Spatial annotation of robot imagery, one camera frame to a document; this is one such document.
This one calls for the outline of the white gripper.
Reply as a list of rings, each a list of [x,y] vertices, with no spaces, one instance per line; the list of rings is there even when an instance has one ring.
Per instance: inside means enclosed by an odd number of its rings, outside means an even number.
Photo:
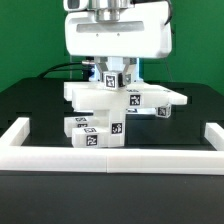
[[[130,84],[136,58],[164,58],[172,50],[170,0],[63,0],[63,6],[69,54],[96,56],[101,81],[107,57],[124,57],[124,81]]]

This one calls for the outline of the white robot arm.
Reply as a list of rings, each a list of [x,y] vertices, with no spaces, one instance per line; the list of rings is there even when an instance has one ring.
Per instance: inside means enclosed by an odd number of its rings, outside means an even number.
[[[136,60],[172,51],[170,0],[63,0],[66,48],[92,56],[100,74],[117,70],[134,81]]]

